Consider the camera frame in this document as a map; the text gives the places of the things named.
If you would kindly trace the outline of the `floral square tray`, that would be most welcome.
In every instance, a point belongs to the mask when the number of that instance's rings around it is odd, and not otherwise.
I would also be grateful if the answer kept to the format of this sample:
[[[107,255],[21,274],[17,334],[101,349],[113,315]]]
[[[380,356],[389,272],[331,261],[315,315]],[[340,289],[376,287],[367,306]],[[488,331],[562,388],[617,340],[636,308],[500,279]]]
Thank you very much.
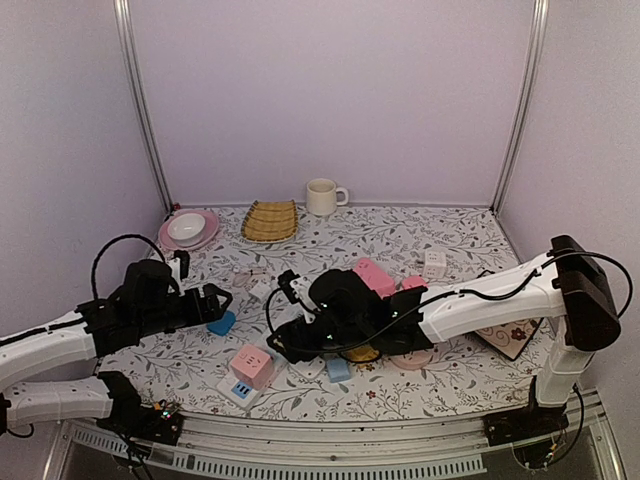
[[[541,324],[541,319],[518,320],[475,331],[475,335],[506,359],[515,361],[532,340]]]

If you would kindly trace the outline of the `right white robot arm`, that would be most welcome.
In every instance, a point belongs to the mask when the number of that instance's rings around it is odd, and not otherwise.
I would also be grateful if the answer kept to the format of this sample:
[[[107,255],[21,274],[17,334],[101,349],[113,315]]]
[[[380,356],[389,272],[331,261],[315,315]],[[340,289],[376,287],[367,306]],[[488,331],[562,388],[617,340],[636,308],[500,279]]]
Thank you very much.
[[[300,316],[272,327],[268,345],[290,363],[369,345],[384,355],[426,350],[452,337],[519,320],[558,318],[563,328],[530,387],[531,403],[517,427],[537,436],[552,424],[595,352],[621,334],[620,318],[602,262],[572,237],[551,241],[527,263],[448,286],[414,287],[381,297],[353,270],[332,269],[309,285],[284,272],[279,289]]]

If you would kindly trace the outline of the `left aluminium corner post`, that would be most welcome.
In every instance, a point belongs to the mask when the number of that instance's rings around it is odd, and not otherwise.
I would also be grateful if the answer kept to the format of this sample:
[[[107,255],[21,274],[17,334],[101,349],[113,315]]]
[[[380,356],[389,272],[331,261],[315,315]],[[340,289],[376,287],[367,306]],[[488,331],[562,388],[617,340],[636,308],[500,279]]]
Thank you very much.
[[[126,0],[115,0],[113,2],[113,7],[123,63],[132,95],[143,146],[161,204],[165,212],[169,214],[173,211],[174,202],[161,162],[151,115],[144,92],[142,73],[136,51],[130,2]]]

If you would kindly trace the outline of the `pink cube adapter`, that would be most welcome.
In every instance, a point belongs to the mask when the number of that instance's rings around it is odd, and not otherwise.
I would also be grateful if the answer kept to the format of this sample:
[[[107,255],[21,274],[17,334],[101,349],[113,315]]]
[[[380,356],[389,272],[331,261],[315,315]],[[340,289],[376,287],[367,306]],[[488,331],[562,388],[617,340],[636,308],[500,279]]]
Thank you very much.
[[[244,345],[231,360],[230,368],[238,380],[260,390],[274,373],[274,361],[255,345]]]

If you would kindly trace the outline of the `light blue plug adapter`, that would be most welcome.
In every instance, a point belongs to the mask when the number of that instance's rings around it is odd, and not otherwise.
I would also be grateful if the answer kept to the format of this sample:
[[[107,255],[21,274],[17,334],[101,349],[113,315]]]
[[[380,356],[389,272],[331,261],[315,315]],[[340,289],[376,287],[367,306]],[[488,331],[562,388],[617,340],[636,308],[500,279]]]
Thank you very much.
[[[333,358],[326,361],[326,369],[331,383],[340,383],[351,378],[349,364],[342,358]]]

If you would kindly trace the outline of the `cream ceramic mug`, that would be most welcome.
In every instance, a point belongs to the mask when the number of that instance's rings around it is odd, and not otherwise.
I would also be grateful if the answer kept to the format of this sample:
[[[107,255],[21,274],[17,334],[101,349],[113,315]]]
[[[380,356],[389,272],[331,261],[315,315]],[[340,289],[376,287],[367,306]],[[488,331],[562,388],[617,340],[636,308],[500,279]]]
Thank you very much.
[[[315,216],[329,216],[349,202],[349,191],[333,180],[318,178],[306,185],[306,209]]]

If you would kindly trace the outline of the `pink power strip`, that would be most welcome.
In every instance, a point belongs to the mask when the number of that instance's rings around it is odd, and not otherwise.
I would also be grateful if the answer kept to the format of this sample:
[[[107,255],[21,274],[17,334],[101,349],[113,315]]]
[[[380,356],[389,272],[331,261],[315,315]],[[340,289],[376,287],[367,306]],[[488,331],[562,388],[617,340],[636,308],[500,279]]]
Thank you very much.
[[[369,258],[360,258],[353,271],[369,289],[376,292],[381,298],[391,296],[396,291],[393,278]]]

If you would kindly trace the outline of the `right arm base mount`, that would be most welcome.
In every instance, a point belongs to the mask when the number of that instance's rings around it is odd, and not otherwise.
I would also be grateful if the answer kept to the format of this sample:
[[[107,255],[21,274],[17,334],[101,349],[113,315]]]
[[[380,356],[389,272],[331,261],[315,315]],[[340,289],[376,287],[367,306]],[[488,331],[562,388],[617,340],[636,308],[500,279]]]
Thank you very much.
[[[520,408],[482,417],[483,431],[490,446],[504,445],[559,432],[569,426],[566,405],[542,407],[536,399],[536,380],[531,380],[528,403]]]

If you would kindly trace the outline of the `aluminium corner post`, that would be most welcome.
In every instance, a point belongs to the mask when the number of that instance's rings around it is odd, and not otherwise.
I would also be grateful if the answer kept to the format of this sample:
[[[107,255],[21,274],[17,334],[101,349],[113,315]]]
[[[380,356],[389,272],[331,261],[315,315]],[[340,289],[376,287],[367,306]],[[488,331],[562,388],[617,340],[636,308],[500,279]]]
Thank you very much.
[[[530,106],[534,96],[536,78],[543,55],[549,15],[549,4],[550,2],[548,0],[535,0],[533,2],[532,20],[520,93],[516,104],[498,183],[491,203],[491,210],[496,216],[499,216],[500,212],[503,210],[509,186],[516,169],[516,163],[526,129]]]
[[[142,73],[136,51],[130,2],[126,0],[115,0],[113,2],[113,7],[123,63],[132,95],[143,146],[161,204],[165,212],[169,214],[173,211],[174,202],[161,162],[151,115],[144,92]]]

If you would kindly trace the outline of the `white bowl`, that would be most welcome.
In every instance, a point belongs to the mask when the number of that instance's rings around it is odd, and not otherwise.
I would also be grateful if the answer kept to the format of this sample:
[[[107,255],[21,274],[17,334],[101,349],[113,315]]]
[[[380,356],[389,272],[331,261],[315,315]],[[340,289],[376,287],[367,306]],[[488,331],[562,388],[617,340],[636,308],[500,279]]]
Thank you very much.
[[[167,227],[170,239],[177,245],[189,247],[199,243],[204,237],[206,219],[199,213],[185,213],[175,216]]]

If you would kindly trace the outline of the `pink plate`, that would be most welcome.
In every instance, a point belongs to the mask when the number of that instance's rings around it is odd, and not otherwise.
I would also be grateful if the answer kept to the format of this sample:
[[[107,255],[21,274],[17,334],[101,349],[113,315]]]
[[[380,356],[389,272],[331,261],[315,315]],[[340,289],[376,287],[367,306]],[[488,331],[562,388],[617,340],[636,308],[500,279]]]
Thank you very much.
[[[219,217],[210,210],[179,210],[160,227],[158,241],[167,250],[193,251],[209,243],[219,226]]]

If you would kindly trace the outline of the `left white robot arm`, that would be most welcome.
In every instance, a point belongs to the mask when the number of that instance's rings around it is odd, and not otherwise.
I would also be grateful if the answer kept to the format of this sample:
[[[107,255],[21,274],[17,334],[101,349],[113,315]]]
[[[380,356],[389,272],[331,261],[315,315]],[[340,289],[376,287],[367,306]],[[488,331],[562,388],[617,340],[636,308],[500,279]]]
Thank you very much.
[[[141,433],[165,413],[143,404],[118,371],[71,382],[28,384],[27,379],[78,361],[101,359],[156,334],[217,321],[231,293],[208,283],[183,288],[175,262],[141,260],[106,298],[78,305],[62,317],[1,340],[1,430],[68,418],[95,418],[106,427]]]

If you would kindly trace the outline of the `white power strip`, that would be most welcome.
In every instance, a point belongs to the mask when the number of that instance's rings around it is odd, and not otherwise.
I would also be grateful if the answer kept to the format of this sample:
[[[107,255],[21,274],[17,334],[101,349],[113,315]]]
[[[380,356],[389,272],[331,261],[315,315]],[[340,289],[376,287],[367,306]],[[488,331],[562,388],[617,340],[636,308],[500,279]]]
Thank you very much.
[[[236,377],[233,371],[229,371],[216,385],[217,391],[231,403],[244,411],[248,411],[258,402],[266,390],[280,375],[285,367],[285,360],[278,357],[274,360],[274,372],[267,379],[262,389],[254,389]]]

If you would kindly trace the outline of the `yellow bamboo tray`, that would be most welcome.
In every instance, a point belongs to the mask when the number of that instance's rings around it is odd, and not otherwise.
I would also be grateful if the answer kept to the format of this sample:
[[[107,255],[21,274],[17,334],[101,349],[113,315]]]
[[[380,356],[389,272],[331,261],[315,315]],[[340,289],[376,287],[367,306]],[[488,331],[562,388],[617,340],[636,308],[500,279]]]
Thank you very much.
[[[298,232],[298,211],[294,200],[285,202],[254,201],[241,227],[241,234],[254,243],[279,243]]]

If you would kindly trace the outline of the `white floral cube adapter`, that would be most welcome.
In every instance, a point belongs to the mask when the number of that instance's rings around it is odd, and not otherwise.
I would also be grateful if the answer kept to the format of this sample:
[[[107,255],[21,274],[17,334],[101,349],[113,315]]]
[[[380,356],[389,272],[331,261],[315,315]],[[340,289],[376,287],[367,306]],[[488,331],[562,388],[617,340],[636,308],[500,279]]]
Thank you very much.
[[[441,279],[447,270],[446,253],[442,251],[426,250],[424,252],[424,262],[422,275],[424,278]]]

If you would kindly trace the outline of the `white charger with prongs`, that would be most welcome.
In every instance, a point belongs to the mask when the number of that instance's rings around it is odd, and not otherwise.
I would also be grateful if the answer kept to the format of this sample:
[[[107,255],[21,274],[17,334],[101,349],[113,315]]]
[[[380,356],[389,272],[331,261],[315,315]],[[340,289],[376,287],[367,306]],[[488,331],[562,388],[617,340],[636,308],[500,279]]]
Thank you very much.
[[[249,290],[249,294],[252,298],[259,302],[265,302],[272,292],[272,288],[268,282],[258,281]]]

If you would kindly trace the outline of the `small pink plug adapter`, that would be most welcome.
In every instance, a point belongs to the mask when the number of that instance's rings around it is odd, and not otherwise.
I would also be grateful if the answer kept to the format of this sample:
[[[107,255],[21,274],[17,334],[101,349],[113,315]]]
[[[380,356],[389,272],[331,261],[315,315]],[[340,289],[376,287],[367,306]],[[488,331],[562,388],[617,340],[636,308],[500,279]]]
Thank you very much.
[[[421,289],[428,288],[426,281],[419,275],[407,277],[403,279],[401,282],[402,290],[411,290],[416,288],[421,288]]]

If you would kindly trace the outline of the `cyan cube adapter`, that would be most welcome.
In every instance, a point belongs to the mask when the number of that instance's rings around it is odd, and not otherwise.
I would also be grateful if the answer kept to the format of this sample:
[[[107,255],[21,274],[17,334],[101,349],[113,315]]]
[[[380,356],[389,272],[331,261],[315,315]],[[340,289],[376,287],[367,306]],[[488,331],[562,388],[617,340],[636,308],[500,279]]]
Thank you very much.
[[[217,336],[226,336],[236,323],[236,315],[232,311],[226,311],[219,320],[206,325],[207,330]]]

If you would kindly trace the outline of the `right aluminium corner post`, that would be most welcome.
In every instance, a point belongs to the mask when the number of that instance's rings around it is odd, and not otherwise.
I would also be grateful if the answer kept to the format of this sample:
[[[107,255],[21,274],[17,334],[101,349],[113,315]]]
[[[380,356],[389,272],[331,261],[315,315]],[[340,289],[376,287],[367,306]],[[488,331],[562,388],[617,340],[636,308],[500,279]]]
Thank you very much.
[[[516,104],[498,183],[491,203],[491,210],[496,216],[499,216],[500,212],[503,210],[509,186],[516,169],[516,163],[526,129],[530,106],[534,96],[536,78],[543,55],[549,15],[549,4],[550,2],[548,0],[535,0],[533,2],[532,20],[520,93]]]

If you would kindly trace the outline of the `yellow cube adapter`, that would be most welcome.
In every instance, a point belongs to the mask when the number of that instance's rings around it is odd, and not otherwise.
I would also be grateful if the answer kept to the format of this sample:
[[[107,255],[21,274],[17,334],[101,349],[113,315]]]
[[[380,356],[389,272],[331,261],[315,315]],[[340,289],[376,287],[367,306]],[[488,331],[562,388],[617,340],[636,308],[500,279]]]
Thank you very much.
[[[354,349],[344,354],[345,358],[354,364],[372,363],[380,359],[381,353],[375,349]]]

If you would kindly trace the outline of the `aluminium front rail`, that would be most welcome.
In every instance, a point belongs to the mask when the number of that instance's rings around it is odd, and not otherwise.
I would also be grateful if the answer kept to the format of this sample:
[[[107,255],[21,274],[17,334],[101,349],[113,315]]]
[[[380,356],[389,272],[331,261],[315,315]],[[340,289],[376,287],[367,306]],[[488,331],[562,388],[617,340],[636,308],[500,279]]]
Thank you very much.
[[[284,377],[249,410],[206,388],[167,390],[176,446],[130,454],[92,421],[59,425],[46,479],[628,479],[599,393],[572,395],[569,425],[503,445],[483,419],[521,407],[525,382],[459,385],[376,375],[347,383]]]

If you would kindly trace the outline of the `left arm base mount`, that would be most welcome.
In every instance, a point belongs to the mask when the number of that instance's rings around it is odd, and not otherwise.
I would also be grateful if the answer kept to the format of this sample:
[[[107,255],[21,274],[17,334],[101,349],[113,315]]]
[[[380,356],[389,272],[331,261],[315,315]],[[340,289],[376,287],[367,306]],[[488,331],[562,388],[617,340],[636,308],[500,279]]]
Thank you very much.
[[[177,445],[184,423],[177,403],[160,400],[153,405],[144,404],[137,390],[121,372],[107,371],[100,373],[97,378],[105,384],[108,397],[112,400],[110,414],[96,420],[99,428],[126,438]]]

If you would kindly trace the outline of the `round pink socket hub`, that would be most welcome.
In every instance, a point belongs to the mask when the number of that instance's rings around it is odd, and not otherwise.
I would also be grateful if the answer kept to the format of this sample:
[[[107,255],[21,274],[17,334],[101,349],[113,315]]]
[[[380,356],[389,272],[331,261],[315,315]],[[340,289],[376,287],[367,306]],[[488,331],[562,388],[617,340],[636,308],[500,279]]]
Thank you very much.
[[[407,371],[420,370],[426,367],[433,359],[433,354],[427,351],[416,351],[404,355],[389,357],[390,361],[398,368]]]

